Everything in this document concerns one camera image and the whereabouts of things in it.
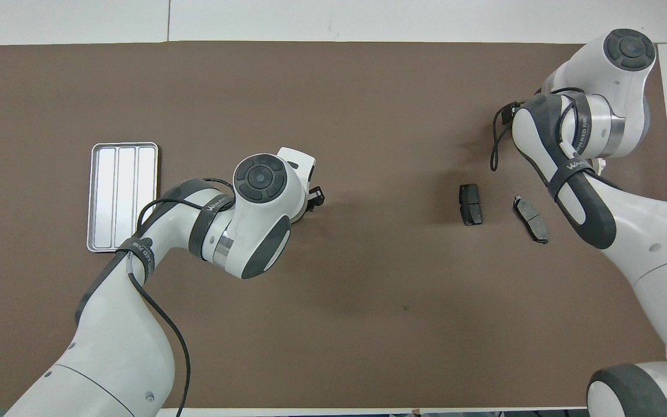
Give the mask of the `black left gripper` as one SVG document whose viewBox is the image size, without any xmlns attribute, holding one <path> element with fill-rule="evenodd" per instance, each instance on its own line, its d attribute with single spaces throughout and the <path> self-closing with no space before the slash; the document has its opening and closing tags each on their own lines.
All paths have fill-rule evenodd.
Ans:
<svg viewBox="0 0 667 417">
<path fill-rule="evenodd" d="M 320 186 L 310 189 L 305 199 L 305 205 L 302 207 L 301 215 L 313 211 L 315 207 L 322 206 L 324 201 L 325 195 Z"/>
</svg>

